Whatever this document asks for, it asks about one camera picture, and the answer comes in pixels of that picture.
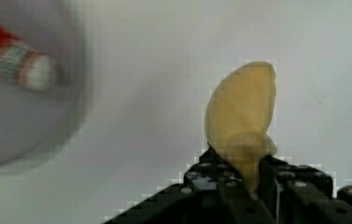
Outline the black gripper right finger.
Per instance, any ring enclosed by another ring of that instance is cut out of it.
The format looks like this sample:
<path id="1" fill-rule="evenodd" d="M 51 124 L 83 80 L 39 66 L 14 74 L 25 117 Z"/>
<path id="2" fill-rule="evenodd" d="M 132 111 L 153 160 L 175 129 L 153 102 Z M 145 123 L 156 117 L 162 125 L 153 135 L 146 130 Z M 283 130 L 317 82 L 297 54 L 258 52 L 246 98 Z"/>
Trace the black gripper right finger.
<path id="1" fill-rule="evenodd" d="M 259 171 L 258 196 L 277 224 L 352 224 L 352 185 L 336 190 L 317 168 L 272 156 L 260 160 Z"/>

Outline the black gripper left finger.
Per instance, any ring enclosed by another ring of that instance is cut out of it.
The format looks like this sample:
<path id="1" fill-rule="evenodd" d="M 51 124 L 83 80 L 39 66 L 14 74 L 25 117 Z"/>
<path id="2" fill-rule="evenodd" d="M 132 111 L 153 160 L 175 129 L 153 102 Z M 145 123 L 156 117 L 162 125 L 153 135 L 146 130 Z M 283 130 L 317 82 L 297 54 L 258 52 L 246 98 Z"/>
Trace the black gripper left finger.
<path id="1" fill-rule="evenodd" d="M 276 224 L 245 179 L 212 148 L 173 184 L 104 224 Z"/>

